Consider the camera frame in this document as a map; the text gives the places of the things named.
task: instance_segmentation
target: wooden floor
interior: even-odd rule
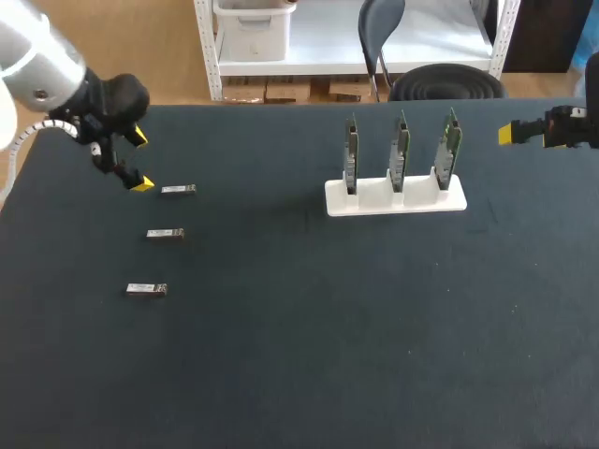
[[[210,104],[192,0],[32,0],[100,77],[135,74],[157,105]],[[512,97],[570,96],[577,76],[504,74]],[[316,93],[314,102],[325,101]],[[19,107],[19,126],[41,118]],[[28,147],[22,149],[20,164]],[[0,155],[4,183],[6,152]]]

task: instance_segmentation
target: chair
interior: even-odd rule
[[[359,40],[377,101],[374,75],[378,60],[390,90],[388,101],[507,97],[505,87],[497,79],[468,65],[424,65],[393,82],[385,64],[383,45],[402,21],[404,11],[405,0],[365,0],[359,12]]]

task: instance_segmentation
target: cardboard box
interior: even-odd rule
[[[264,77],[229,77],[223,82],[223,100],[236,105],[264,103],[265,91]]]
[[[365,101],[371,96],[371,83],[366,75],[339,75],[330,80],[329,94],[337,101]]]
[[[310,100],[310,78],[271,77],[266,87],[267,103],[307,103]]]

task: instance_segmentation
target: dark cabinet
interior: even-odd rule
[[[592,0],[522,0],[504,72],[566,72],[591,6]]]

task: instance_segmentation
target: shelf post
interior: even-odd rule
[[[504,71],[505,57],[507,56],[509,42],[514,33],[520,0],[504,0],[503,2],[499,2],[499,5],[501,3],[504,4],[504,10],[502,11],[497,28],[497,36],[495,37],[495,45],[493,46],[489,69],[489,73],[497,80],[502,76],[502,72]]]
[[[210,87],[212,101],[223,100],[223,83],[221,72],[218,68],[218,51],[214,42],[214,31],[212,30],[212,0],[194,0],[196,7],[197,30],[199,40],[204,53],[204,65],[206,66],[206,78]]]

